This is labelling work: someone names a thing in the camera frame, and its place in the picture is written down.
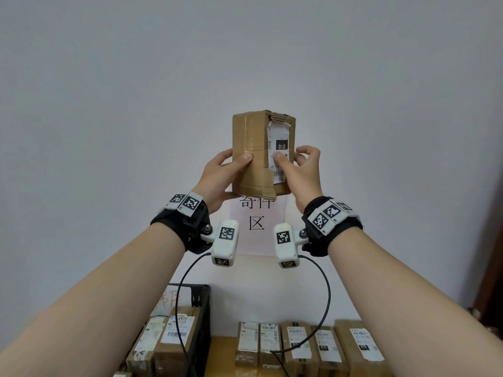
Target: white sensor device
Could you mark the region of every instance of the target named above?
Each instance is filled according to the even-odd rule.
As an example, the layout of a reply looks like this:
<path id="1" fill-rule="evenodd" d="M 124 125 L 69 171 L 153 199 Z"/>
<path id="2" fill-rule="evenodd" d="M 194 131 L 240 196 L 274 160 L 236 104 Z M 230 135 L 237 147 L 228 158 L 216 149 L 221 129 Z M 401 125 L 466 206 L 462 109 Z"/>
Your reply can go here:
<path id="1" fill-rule="evenodd" d="M 239 237 L 239 223 L 236 220 L 222 220 L 217 230 L 211 234 L 201 234 L 201 239 L 213 242 L 211 246 L 211 260 L 217 266 L 230 267 L 236 258 L 237 239 Z"/>
<path id="2" fill-rule="evenodd" d="M 296 233 L 292 225 L 287 222 L 274 226 L 276 260 L 281 268 L 299 266 L 300 260 L 297 246 L 306 243 L 309 243 L 306 229 L 302 229 L 299 233 Z"/>

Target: hand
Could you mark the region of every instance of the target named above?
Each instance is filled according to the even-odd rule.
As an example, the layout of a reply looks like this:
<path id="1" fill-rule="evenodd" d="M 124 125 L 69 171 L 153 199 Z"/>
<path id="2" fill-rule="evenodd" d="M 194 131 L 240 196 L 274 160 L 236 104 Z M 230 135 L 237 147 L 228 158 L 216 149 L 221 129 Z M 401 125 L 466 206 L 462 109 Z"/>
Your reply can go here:
<path id="1" fill-rule="evenodd" d="M 206 164 L 201 179 L 192 189 L 194 193 L 203 197 L 210 214 L 220 209 L 224 201 L 239 197 L 225 190 L 234 180 L 236 173 L 248 165 L 253 158 L 253 155 L 247 152 L 236 161 L 222 165 L 231 156 L 232 148 L 216 155 Z"/>
<path id="2" fill-rule="evenodd" d="M 304 214 L 307 204 L 316 197 L 323 196 L 319 182 L 319 155 L 318 148 L 304 145 L 295 152 L 295 162 L 292 164 L 281 152 L 274 152 L 274 162 L 284 171 L 286 181 L 293 195 L 300 213 Z"/>

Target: white wall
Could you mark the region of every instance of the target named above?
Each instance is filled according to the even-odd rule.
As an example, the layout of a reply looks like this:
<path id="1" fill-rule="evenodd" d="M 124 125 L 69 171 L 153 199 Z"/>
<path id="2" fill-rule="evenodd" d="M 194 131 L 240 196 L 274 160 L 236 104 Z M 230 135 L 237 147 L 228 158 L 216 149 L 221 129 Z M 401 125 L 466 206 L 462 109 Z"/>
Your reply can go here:
<path id="1" fill-rule="evenodd" d="M 234 113 L 263 108 L 322 149 L 326 194 L 471 303 L 503 218 L 502 15 L 503 0 L 1 1 L 0 347 L 191 188 Z M 321 262 L 328 322 L 355 316 Z M 213 333 L 322 315 L 307 262 L 195 269 Z"/>

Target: brown cardboard box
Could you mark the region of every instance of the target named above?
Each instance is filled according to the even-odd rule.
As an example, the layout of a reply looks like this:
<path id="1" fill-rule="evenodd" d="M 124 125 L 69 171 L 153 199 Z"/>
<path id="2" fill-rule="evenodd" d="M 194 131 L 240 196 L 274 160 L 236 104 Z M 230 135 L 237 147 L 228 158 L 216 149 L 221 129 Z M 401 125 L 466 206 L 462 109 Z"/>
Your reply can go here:
<path id="1" fill-rule="evenodd" d="M 336 334 L 351 368 L 350 377 L 393 376 L 391 367 L 361 320 L 336 320 Z"/>
<path id="2" fill-rule="evenodd" d="M 128 370 L 137 377 L 154 377 L 153 355 L 155 344 L 159 340 L 167 323 L 163 316 L 148 319 L 141 335 L 126 358 Z"/>
<path id="3" fill-rule="evenodd" d="M 319 358 L 318 377 L 348 377 L 349 363 L 333 327 L 320 327 L 315 335 Z"/>
<path id="4" fill-rule="evenodd" d="M 296 343 L 304 340 L 311 333 L 311 327 L 306 323 L 284 322 L 281 323 L 281 334 L 283 337 L 283 349 L 290 348 Z M 318 354 L 314 336 L 300 349 L 286 352 L 285 369 L 290 377 L 299 375 L 305 377 L 318 376 Z"/>
<path id="5" fill-rule="evenodd" d="M 267 127 L 271 124 L 274 132 L 286 130 L 288 140 L 267 139 Z M 286 182 L 274 183 L 275 169 L 269 168 L 269 145 L 271 154 L 280 148 L 291 162 L 295 148 L 295 118 L 271 111 L 239 113 L 232 117 L 232 158 L 245 152 L 253 154 L 253 160 L 243 172 L 236 175 L 232 191 L 241 196 L 263 197 L 276 200 L 276 196 L 287 195 L 290 189 Z"/>
<path id="6" fill-rule="evenodd" d="M 271 353 L 271 350 L 282 350 L 281 325 L 261 324 L 260 325 L 260 355 L 259 366 L 267 369 L 280 369 L 278 359 Z M 283 362 L 283 354 L 278 353 L 278 358 Z"/>
<path id="7" fill-rule="evenodd" d="M 178 326 L 182 338 L 186 338 L 185 349 L 189 351 L 199 317 L 199 307 L 178 307 Z M 178 377 L 185 366 L 185 354 L 180 344 L 174 307 L 162 336 L 154 349 L 154 365 L 157 377 Z"/>
<path id="8" fill-rule="evenodd" d="M 256 367 L 259 365 L 259 323 L 239 322 L 237 327 L 236 366 Z"/>

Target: left hand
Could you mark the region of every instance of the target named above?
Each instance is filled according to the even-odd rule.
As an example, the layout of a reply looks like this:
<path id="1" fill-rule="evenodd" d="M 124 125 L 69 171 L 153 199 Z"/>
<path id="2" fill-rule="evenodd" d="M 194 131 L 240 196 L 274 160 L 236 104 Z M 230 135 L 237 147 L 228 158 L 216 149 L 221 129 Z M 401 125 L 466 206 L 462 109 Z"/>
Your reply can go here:
<path id="1" fill-rule="evenodd" d="M 236 161 L 222 165 L 231 156 L 232 148 L 216 155 L 206 164 L 201 179 L 192 189 L 194 193 L 203 197 L 210 214 L 220 209 L 224 201 L 239 197 L 225 190 L 234 180 L 236 173 L 248 165 L 253 158 L 253 155 L 247 152 Z"/>

